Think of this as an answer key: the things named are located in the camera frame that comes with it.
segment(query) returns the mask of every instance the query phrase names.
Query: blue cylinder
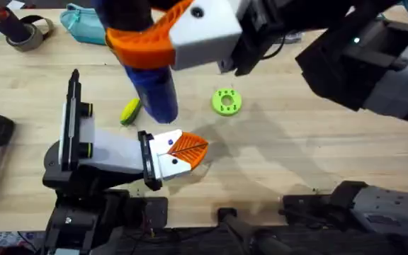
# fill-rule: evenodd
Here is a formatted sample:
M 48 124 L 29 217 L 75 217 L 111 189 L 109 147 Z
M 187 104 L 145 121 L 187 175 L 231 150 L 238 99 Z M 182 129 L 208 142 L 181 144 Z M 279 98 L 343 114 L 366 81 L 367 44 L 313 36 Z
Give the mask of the blue cylinder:
M 140 32 L 154 24 L 149 1 L 93 0 L 93 3 L 105 29 Z M 144 70 L 123 66 L 146 111 L 158 123 L 175 120 L 178 107 L 169 67 Z
M 176 90 L 169 67 L 135 69 L 124 65 L 144 109 L 158 122 L 171 123 L 178 113 Z

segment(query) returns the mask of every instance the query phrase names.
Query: yellow-green object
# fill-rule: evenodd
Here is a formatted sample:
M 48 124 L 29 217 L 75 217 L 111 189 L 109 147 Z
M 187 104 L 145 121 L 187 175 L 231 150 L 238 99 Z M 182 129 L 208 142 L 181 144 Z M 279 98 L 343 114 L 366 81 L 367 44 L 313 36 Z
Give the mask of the yellow-green object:
M 120 114 L 120 124 L 130 125 L 136 119 L 136 116 L 140 112 L 141 101 L 138 98 L 132 99 L 124 108 L 122 114 Z
M 212 96 L 212 107 L 220 115 L 232 116 L 242 107 L 242 96 L 234 89 L 219 89 Z

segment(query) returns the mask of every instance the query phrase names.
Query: tape roll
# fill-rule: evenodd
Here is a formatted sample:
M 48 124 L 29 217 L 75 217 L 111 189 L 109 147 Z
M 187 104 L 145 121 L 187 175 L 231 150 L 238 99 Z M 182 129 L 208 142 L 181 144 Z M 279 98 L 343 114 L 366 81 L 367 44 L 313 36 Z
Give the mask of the tape roll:
M 39 47 L 43 42 L 43 36 L 40 30 L 33 24 L 24 24 L 24 26 L 30 31 L 31 36 L 23 42 L 12 42 L 11 39 L 6 37 L 6 42 L 20 52 L 26 52 L 34 50 Z
M 37 28 L 33 24 L 33 22 L 39 21 L 41 19 L 44 19 L 48 24 L 48 32 L 46 32 L 45 34 L 42 34 L 39 28 Z M 6 37 L 6 42 L 20 52 L 27 52 L 39 47 L 42 42 L 52 34 L 54 30 L 53 22 L 41 16 L 29 15 L 20 19 L 20 21 L 23 22 L 24 26 L 30 31 L 31 36 L 23 42 L 13 42 L 11 41 L 11 39 Z

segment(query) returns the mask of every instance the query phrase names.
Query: black cable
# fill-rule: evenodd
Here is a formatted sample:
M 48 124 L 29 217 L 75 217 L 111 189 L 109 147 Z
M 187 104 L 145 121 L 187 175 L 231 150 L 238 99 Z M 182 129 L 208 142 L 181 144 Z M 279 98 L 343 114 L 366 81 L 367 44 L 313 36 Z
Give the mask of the black cable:
M 182 237 L 182 238 L 178 238 L 177 242 L 183 242 L 183 241 L 189 240 L 189 239 L 194 238 L 194 237 L 199 237 L 199 236 L 204 235 L 204 234 L 210 234 L 211 232 L 215 231 L 217 228 L 218 228 L 218 226 L 213 227 L 211 229 L 206 229 L 206 230 L 203 230 L 203 231 L 200 231 L 200 232 L 196 232 L 196 233 L 190 234 L 190 235 Z M 136 242 L 143 242 L 143 243 L 146 243 L 146 244 L 165 244 L 165 243 L 172 243 L 173 242 L 170 239 L 162 240 L 162 241 L 149 241 L 149 240 L 143 240 L 141 238 L 133 237 L 133 236 L 131 236 L 129 234 L 125 234 L 125 235 L 127 237 L 129 237 L 130 239 L 135 240 Z
M 284 42 L 286 41 L 286 35 L 283 36 L 283 39 L 281 40 L 281 44 L 280 47 L 278 47 L 278 49 L 276 49 L 274 52 L 272 52 L 269 55 L 263 56 L 261 58 L 261 60 L 269 60 L 272 57 L 275 57 L 278 53 L 280 53 L 280 51 L 283 49 L 284 46 Z
M 32 242 L 29 242 L 29 241 L 20 233 L 20 231 L 17 231 L 17 234 L 21 237 L 21 239 L 22 239 L 23 241 L 26 242 L 26 244 L 29 244 L 29 246 L 31 246 L 31 248 L 33 248 L 34 253 L 37 252 L 37 249 L 35 248 L 34 244 L 33 244 Z
M 138 240 L 135 241 L 135 244 L 133 244 L 133 249 L 132 252 L 130 252 L 130 255 L 133 255 L 136 251 L 136 247 L 138 246 L 138 244 L 142 241 L 142 239 L 145 237 L 146 232 L 143 232 L 143 234 L 141 235 L 140 238 L 138 238 Z

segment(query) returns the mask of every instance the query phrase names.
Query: screw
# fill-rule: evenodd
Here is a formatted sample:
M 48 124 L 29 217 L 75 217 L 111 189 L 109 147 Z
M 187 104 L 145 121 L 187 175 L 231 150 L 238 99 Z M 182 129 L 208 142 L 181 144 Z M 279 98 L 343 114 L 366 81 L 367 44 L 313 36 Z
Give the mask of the screw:
M 191 15 L 195 18 L 202 18 L 204 16 L 204 10 L 201 7 L 193 7 L 191 9 Z

